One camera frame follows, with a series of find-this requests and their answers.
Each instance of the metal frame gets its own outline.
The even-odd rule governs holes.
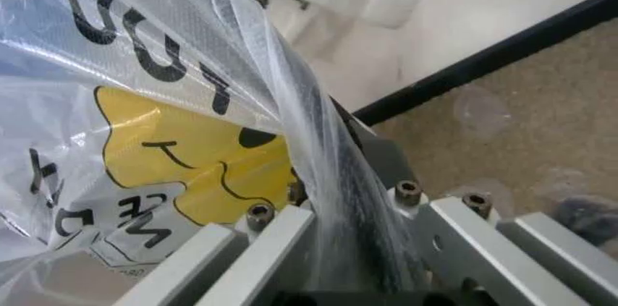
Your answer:
[[[586,304],[458,198],[421,206],[412,227],[421,258],[446,288],[471,282],[500,305]]]
[[[280,290],[299,290],[313,224],[313,212],[284,208],[196,305],[270,305]]]
[[[247,245],[244,235],[204,226],[114,305],[192,305]]]
[[[592,305],[618,305],[618,263],[542,213],[497,229]]]

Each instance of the cartoon face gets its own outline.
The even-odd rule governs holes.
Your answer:
[[[120,187],[181,182],[174,205],[200,225],[235,222],[254,203],[286,203],[293,176],[282,137],[114,88],[95,97],[111,130],[103,160]]]

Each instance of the black trim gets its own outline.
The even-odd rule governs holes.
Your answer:
[[[356,111],[354,115],[367,125],[378,124],[614,17],[618,17],[618,0],[585,0],[409,87],[377,100]]]

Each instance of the plastic bag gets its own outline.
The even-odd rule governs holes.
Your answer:
[[[0,0],[0,48],[0,213],[35,251],[132,273],[283,205],[289,157],[328,251],[316,286],[422,285],[383,186],[255,1]]]
[[[533,191],[542,200],[544,211],[592,245],[615,253],[618,239],[618,203],[591,194],[584,173],[553,168]]]
[[[493,93],[477,85],[461,88],[453,113],[464,132],[479,140],[488,141],[511,124],[511,114]]]

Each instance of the black letter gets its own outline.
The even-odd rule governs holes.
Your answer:
[[[146,241],[146,243],[144,244],[144,247],[146,248],[152,248],[156,246],[159,242],[163,241],[164,239],[166,239],[166,237],[172,234],[172,231],[170,229],[142,229],[142,227],[150,223],[152,219],[153,219],[152,212],[144,213],[143,216],[135,220],[135,222],[131,223],[131,225],[129,225],[125,229],[127,234],[131,234],[131,235],[153,234],[154,236],[148,241]]]
[[[58,214],[56,215],[55,227],[58,234],[63,237],[67,237],[71,234],[62,227],[62,221],[65,218],[81,218],[83,226],[94,224],[94,215],[91,209],[72,212],[66,211],[64,208],[60,208],[58,210]]]
[[[125,225],[131,219],[133,219],[135,217],[139,217],[139,216],[143,215],[144,213],[152,210],[156,206],[158,206],[158,205],[160,205],[160,204],[162,204],[162,203],[167,201],[167,195],[165,195],[165,194],[146,195],[147,199],[150,199],[152,197],[160,198],[161,202],[159,204],[157,204],[157,205],[153,205],[153,206],[151,206],[149,208],[146,208],[144,211],[140,211],[140,206],[141,206],[141,203],[142,203],[142,199],[139,196],[127,197],[126,199],[122,199],[122,200],[118,201],[118,206],[131,205],[130,209],[126,210],[125,212],[121,212],[120,216],[119,216],[120,218],[129,216],[129,220],[123,221],[122,223],[118,224],[118,227]]]
[[[165,52],[167,56],[172,58],[172,64],[169,66],[161,66],[155,63],[148,53],[146,46],[138,38],[137,32],[135,31],[137,24],[143,20],[146,20],[146,18],[134,8],[129,9],[122,18],[122,24],[133,40],[133,49],[140,65],[142,65],[142,68],[148,72],[149,75],[162,82],[176,82],[181,80],[187,72],[187,67],[180,62],[180,45],[168,35],[165,35]]]
[[[55,163],[48,163],[44,167],[41,168],[41,162],[38,160],[38,152],[34,148],[30,148],[30,161],[32,162],[32,168],[34,172],[34,177],[32,183],[30,184],[30,192],[33,194],[38,194],[41,191],[41,181],[47,176],[51,176],[58,172]],[[64,180],[60,181],[60,185],[56,188],[55,182],[47,180],[50,197],[47,199],[47,207],[53,208],[58,204],[58,198],[60,197],[60,192],[62,191],[62,186],[64,185]]]
[[[104,25],[103,29],[97,30],[86,20],[80,3],[77,0],[69,0],[71,10],[73,11],[75,26],[77,26],[80,33],[88,40],[106,45],[114,42],[114,39],[116,39],[116,26],[109,16],[109,6],[112,1],[113,0],[97,0],[98,12],[101,14]]]
[[[227,87],[229,87],[229,84],[202,63],[200,63],[200,69],[202,70],[202,76],[215,86],[216,92],[213,99],[213,110],[219,115],[224,115],[229,106],[229,93],[225,91]]]

